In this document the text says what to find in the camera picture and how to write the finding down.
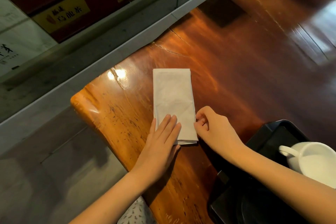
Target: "folded white napkin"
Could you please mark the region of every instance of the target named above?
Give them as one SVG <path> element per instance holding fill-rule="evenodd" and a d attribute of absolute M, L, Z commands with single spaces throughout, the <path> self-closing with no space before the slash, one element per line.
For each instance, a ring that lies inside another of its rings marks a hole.
<path fill-rule="evenodd" d="M 156 129 L 167 114 L 176 115 L 182 128 L 175 144 L 197 143 L 190 69 L 153 69 L 153 102 Z"/>

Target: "wooden table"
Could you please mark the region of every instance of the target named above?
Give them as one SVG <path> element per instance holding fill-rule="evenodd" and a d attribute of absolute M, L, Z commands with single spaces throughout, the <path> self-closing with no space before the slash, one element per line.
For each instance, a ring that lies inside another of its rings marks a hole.
<path fill-rule="evenodd" d="M 270 0 L 235 1 L 248 14 L 231 0 L 207 0 L 72 97 L 127 170 L 153 119 L 154 68 L 190 68 L 195 109 L 209 105 L 227 116 L 244 142 L 263 123 L 288 119 L 336 148 L 336 5 L 278 0 L 285 18 Z M 160 224 L 211 223 L 215 177 L 201 146 L 182 147 L 144 198 Z"/>

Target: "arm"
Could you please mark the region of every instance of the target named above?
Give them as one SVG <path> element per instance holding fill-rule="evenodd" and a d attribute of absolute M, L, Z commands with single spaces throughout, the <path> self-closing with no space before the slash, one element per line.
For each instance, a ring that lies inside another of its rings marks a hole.
<path fill-rule="evenodd" d="M 228 119 L 210 107 L 200 109 L 194 125 L 218 154 L 254 176 L 314 224 L 336 223 L 336 190 L 284 167 L 245 146 Z"/>
<path fill-rule="evenodd" d="M 155 131 L 154 119 L 146 145 L 133 169 L 70 224 L 116 223 L 130 205 L 169 167 L 180 148 L 179 145 L 174 145 L 181 129 L 181 124 L 176 124 L 176 121 L 176 116 L 167 115 Z"/>

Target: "left hand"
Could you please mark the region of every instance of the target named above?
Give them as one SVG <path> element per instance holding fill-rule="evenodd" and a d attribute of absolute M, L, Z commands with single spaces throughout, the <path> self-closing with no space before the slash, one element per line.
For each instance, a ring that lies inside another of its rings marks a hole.
<path fill-rule="evenodd" d="M 152 121 L 146 145 L 130 172 L 139 175 L 146 187 L 164 174 L 180 149 L 179 145 L 174 145 L 181 130 L 181 124 L 176 122 L 175 115 L 167 114 L 155 131 L 156 119 Z"/>

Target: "white ceramic cup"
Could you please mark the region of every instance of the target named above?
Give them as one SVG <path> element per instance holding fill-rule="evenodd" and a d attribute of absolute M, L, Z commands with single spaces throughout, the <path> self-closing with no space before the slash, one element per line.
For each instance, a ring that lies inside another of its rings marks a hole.
<path fill-rule="evenodd" d="M 291 169 L 311 179 L 336 188 L 336 152 L 317 142 L 302 142 L 292 147 L 281 145 L 279 152 L 287 157 Z"/>

